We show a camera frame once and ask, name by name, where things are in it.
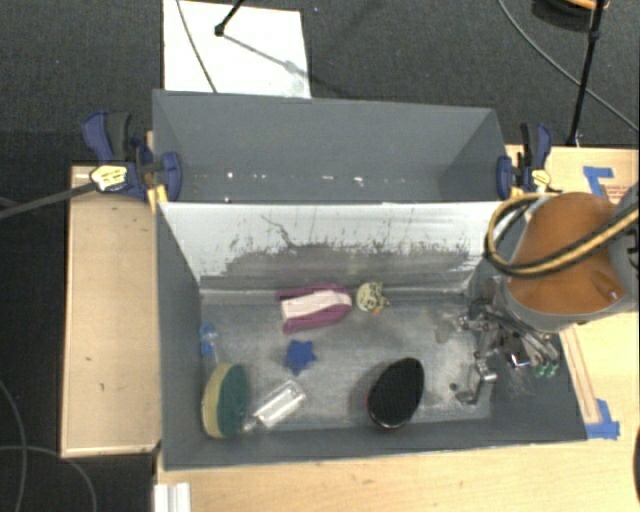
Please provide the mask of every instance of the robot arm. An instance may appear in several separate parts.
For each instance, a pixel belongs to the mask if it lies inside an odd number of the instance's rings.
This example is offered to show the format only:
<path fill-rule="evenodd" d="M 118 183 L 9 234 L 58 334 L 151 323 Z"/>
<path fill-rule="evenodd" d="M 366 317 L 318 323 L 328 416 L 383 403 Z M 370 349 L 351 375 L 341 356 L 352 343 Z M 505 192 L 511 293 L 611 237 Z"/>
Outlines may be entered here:
<path fill-rule="evenodd" d="M 516 212 L 493 239 L 496 225 Z M 524 214 L 530 217 L 507 261 L 498 249 Z M 496 374 L 488 359 L 500 354 L 511 366 L 530 366 L 551 377 L 559 353 L 553 333 L 638 305 L 638 184 L 618 207 L 584 193 L 529 194 L 502 203 L 485 240 L 486 259 L 498 276 L 472 283 L 459 327 L 476 334 L 466 388 L 457 394 L 473 404 L 491 394 Z"/>

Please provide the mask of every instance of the white paper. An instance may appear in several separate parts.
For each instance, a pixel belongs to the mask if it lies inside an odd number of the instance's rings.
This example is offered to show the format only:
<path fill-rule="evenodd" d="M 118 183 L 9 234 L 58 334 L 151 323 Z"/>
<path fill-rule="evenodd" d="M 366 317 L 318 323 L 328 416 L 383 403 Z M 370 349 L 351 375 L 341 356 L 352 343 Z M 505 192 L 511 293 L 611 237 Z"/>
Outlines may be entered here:
<path fill-rule="evenodd" d="M 214 28 L 231 4 L 180 1 L 185 22 L 220 93 L 310 98 L 302 19 L 297 11 L 241 7 L 224 37 Z M 211 92 L 176 0 L 164 0 L 164 87 Z"/>

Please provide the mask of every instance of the blue star toy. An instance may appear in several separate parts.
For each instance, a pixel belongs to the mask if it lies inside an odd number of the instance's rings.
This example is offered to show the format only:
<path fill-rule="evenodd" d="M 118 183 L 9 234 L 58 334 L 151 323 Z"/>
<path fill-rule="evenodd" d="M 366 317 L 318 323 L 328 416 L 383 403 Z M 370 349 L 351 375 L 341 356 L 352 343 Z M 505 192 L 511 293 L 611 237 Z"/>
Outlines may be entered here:
<path fill-rule="evenodd" d="M 313 342 L 292 340 L 287 348 L 284 364 L 294 375 L 298 375 L 307 365 L 318 358 L 313 354 Z"/>

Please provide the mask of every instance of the gray bin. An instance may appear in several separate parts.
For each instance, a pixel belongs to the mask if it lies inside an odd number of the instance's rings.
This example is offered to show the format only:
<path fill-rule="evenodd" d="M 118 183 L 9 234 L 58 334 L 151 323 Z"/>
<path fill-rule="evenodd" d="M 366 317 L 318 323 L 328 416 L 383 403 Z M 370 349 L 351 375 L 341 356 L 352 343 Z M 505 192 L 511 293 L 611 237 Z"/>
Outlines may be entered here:
<path fill-rule="evenodd" d="M 157 92 L 154 137 L 185 170 L 180 201 L 157 217 L 167 469 L 584 439 L 565 364 L 539 380 L 495 361 L 491 403 L 463 406 L 450 385 L 463 384 L 472 335 L 435 340 L 438 319 L 466 309 L 496 207 L 504 147 L 493 112 Z M 355 292 L 369 280 L 392 302 L 380 315 L 354 308 L 335 326 L 282 334 L 276 290 L 336 282 Z M 314 341 L 318 360 L 297 378 L 304 407 L 272 431 L 208 438 L 206 320 L 224 357 L 247 367 L 254 401 L 291 377 L 289 340 Z M 408 426 L 381 432 L 364 395 L 407 356 L 425 367 L 422 403 Z"/>

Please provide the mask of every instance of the black oval object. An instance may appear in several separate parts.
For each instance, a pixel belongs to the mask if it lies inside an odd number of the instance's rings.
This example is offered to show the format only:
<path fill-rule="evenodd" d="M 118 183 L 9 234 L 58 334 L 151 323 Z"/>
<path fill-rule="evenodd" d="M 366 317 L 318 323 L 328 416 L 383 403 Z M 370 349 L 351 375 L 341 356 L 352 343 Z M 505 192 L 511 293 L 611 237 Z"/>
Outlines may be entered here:
<path fill-rule="evenodd" d="M 416 412 L 424 391 L 424 368 L 408 357 L 389 365 L 367 395 L 371 419 L 384 429 L 400 428 Z"/>

